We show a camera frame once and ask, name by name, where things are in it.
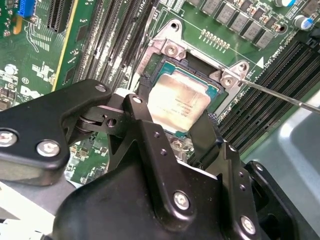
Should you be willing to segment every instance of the mounting hole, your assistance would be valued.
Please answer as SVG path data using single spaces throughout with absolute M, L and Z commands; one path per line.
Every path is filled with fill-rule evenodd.
M 242 191 L 245 191 L 245 190 L 246 190 L 246 187 L 245 187 L 244 185 L 240 184 L 240 189 L 241 189 Z
M 279 28 L 279 33 L 284 34 L 287 31 L 287 26 L 283 25 Z
M 117 124 L 117 120 L 115 120 L 114 118 L 110 118 L 106 121 L 106 125 L 109 128 L 113 128 L 116 124 Z
M 160 153 L 161 153 L 162 156 L 167 156 L 167 154 L 168 154 L 167 150 L 165 150 L 165 149 L 161 149 Z
M 137 104 L 141 104 L 141 103 L 142 103 L 142 100 L 140 99 L 140 97 L 133 96 L 132 99 L 133 99 L 133 101 L 135 101 Z
M 155 131 L 153 136 L 158 139 L 158 138 L 160 138 L 160 133 L 158 133 L 157 131 Z
M 175 31 L 178 31 L 179 26 L 175 22 L 171 23 L 171 28 L 174 29 Z

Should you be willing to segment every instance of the gray panel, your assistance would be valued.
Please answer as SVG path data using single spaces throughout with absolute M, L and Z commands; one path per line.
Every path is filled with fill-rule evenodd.
M 311 101 L 320 106 L 320 92 Z M 320 115 L 296 111 L 244 162 L 262 163 L 320 236 Z

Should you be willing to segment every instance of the black bracket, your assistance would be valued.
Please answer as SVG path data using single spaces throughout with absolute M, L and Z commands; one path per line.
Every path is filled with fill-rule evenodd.
M 204 112 L 190 131 L 195 156 L 205 170 L 222 184 L 221 229 L 230 239 L 261 239 L 258 216 L 248 172 L 242 167 L 238 151 L 225 142 L 218 126 Z
M 81 81 L 0 113 L 0 131 L 9 131 L 16 142 L 0 147 L 0 179 L 33 185 L 51 185 L 60 179 L 69 160 L 69 140 L 81 114 L 105 105 L 111 91 L 95 80 Z M 50 140 L 58 154 L 37 152 Z

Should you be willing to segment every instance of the metal bracket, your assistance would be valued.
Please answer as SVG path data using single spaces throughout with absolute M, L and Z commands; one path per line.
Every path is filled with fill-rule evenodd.
M 204 112 L 190 130 L 195 156 L 222 184 L 222 230 L 230 239 L 261 238 L 248 172 L 238 151 L 225 142 L 218 127 Z

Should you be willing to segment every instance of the capacitor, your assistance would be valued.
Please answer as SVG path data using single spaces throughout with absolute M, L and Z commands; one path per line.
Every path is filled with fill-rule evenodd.
M 293 24 L 300 30 L 308 31 L 314 24 L 314 21 L 309 17 L 298 15 L 294 18 Z
M 277 7 L 291 7 L 295 2 L 296 0 L 274 0 Z

